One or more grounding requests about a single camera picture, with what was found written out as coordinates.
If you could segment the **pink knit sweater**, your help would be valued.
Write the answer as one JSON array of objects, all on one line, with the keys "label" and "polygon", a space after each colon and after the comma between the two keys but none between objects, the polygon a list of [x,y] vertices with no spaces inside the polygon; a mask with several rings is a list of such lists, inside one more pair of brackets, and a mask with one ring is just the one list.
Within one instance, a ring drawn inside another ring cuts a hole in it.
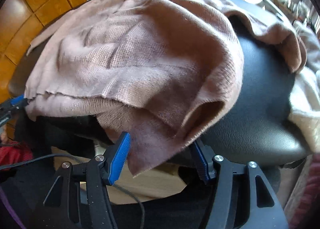
[{"label": "pink knit sweater", "polygon": [[138,175],[189,146],[233,107],[244,53],[229,18],[274,45],[290,72],[306,51],[293,27],[229,0],[92,0],[31,43],[46,41],[25,85],[30,118],[95,115],[110,139],[131,135]]}]

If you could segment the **red knit garment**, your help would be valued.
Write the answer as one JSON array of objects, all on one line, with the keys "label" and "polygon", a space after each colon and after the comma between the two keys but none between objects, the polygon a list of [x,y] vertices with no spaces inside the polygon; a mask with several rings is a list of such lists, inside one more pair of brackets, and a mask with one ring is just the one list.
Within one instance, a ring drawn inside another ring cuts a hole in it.
[{"label": "red knit garment", "polygon": [[33,153],[26,143],[10,141],[9,144],[1,144],[1,165],[16,164],[32,160],[33,158]]}]

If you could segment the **black leather ottoman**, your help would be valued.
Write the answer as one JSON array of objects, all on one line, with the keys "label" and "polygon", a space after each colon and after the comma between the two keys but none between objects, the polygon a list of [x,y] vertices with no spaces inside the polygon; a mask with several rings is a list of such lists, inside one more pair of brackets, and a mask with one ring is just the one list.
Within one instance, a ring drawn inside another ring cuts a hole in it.
[{"label": "black leather ottoman", "polygon": [[[261,21],[281,22],[255,5],[242,0],[229,1]],[[39,35],[62,16],[46,26]],[[229,21],[244,53],[240,94],[228,113],[197,139],[202,139],[218,154],[226,155],[237,163],[256,161],[264,166],[282,165],[304,157],[309,147],[299,129],[287,119],[290,112],[289,96],[298,72],[290,72],[277,48],[254,38],[238,16],[231,16]],[[35,48],[30,45],[9,81],[11,97],[24,95],[27,80],[46,41],[41,41]],[[95,115],[38,116],[33,119],[25,109],[17,122],[15,138],[28,142],[35,153],[54,146],[75,156],[92,158],[95,142],[111,146],[117,140],[110,139]],[[178,154],[167,161],[173,160],[179,164],[190,161],[189,157],[178,158]]]}]

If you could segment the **orange wooden cabinet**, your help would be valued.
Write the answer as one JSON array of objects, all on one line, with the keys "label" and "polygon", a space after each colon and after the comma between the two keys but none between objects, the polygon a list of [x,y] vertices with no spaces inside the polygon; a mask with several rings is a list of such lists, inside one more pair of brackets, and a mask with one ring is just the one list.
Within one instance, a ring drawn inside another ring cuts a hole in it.
[{"label": "orange wooden cabinet", "polygon": [[86,0],[6,0],[1,7],[1,101],[31,41],[53,20]]}]

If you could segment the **cream fluffy blanket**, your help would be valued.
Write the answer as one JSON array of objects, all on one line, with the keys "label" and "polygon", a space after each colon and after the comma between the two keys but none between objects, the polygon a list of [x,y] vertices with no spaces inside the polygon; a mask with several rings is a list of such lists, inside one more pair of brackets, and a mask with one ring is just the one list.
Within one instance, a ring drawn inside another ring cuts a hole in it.
[{"label": "cream fluffy blanket", "polygon": [[306,64],[296,75],[290,94],[289,120],[301,130],[312,152],[319,153],[319,40],[306,25],[293,27],[306,50]]}]

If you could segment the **cluttered wooden side table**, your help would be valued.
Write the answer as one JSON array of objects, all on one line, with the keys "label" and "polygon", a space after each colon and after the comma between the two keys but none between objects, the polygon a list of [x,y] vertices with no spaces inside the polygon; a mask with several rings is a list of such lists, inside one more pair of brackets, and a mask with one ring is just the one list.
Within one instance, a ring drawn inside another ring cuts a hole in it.
[{"label": "cluttered wooden side table", "polygon": [[291,21],[307,24],[315,34],[319,33],[319,13],[311,0],[270,0]]}]

